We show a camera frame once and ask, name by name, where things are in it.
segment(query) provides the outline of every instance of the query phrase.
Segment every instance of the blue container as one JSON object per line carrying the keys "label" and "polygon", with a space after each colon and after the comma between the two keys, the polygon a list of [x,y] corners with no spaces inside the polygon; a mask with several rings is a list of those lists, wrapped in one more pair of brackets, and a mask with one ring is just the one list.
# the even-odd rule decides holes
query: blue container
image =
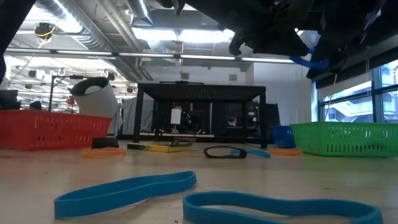
{"label": "blue container", "polygon": [[286,149],[296,148],[290,126],[273,126],[271,131],[276,145]]}

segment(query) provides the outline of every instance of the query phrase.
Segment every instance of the plastic basket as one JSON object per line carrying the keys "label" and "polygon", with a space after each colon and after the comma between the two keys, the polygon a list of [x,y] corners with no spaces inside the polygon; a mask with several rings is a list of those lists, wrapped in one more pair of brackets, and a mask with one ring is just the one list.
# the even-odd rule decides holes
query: plastic basket
{"label": "plastic basket", "polygon": [[286,149],[292,149],[296,147],[292,128],[290,126],[273,126],[271,127],[271,131],[275,144],[279,147]]}
{"label": "plastic basket", "polygon": [[112,118],[46,111],[0,111],[0,146],[18,150],[72,149],[105,137]]}
{"label": "plastic basket", "polygon": [[321,156],[395,157],[398,124],[314,122],[292,124],[296,146]]}

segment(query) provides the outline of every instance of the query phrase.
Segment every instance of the orange object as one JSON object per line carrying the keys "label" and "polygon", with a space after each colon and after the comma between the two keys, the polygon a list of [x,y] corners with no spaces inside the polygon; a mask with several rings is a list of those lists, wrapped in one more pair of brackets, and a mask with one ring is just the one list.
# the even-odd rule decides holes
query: orange object
{"label": "orange object", "polygon": [[301,154],[301,149],[270,149],[268,152],[271,155],[278,156],[299,156]]}
{"label": "orange object", "polygon": [[102,149],[89,149],[81,152],[81,156],[83,158],[91,158],[91,159],[101,159],[101,158],[109,158],[114,156],[125,156],[126,150],[115,148],[115,147],[105,147]]}
{"label": "orange object", "polygon": [[34,110],[0,111],[0,146],[18,150],[90,147],[112,118]]}

